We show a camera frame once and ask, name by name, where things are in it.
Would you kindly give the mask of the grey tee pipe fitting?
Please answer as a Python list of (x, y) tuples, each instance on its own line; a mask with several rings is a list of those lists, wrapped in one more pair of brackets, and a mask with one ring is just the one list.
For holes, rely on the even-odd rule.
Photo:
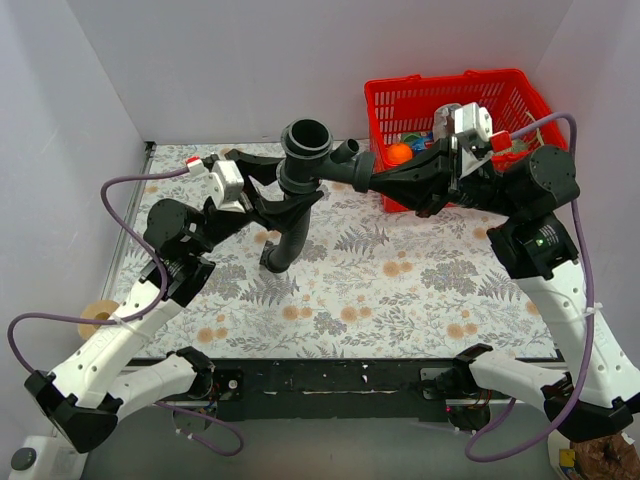
[(280, 188), (289, 195), (305, 195), (328, 180), (367, 193), (375, 154), (361, 151), (355, 139), (347, 139), (336, 148), (333, 142), (328, 127), (316, 119), (297, 119), (285, 127), (281, 135), (285, 157), (277, 168)]

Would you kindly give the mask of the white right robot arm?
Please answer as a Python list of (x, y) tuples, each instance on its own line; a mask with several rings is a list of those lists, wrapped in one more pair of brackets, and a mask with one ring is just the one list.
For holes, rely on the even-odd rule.
[(586, 257), (554, 214), (580, 193), (572, 156), (543, 145), (503, 172), (486, 163), (466, 177), (459, 176), (458, 164), (453, 149), (439, 140), (412, 160), (374, 174), (369, 187), (421, 217), (447, 203), (504, 216), (487, 232), (491, 248), (536, 305), (567, 369), (544, 369), (478, 344), (454, 358), (452, 368), (437, 377), (437, 388), (469, 398), (497, 391), (549, 420), (577, 391), (578, 401), (558, 430), (573, 442), (619, 433), (639, 411), (639, 370), (588, 300)]

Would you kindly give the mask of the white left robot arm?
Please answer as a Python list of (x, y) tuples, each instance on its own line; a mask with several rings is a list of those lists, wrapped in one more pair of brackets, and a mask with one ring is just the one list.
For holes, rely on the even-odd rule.
[(283, 181), (282, 170), (278, 159), (233, 150), (225, 158), (195, 156), (179, 169), (153, 174), (155, 180), (202, 178), (209, 191), (203, 207), (171, 198), (156, 202), (144, 233), (132, 236), (151, 260), (125, 300), (70, 357), (49, 371), (32, 370), (25, 381), (78, 453), (94, 450), (121, 420), (157, 401), (174, 395), (200, 400), (215, 390), (213, 362), (193, 347), (131, 374), (122, 370), (206, 285), (215, 264), (205, 254), (250, 223), (287, 234), (321, 198), (311, 186), (278, 201), (265, 199), (254, 184)]

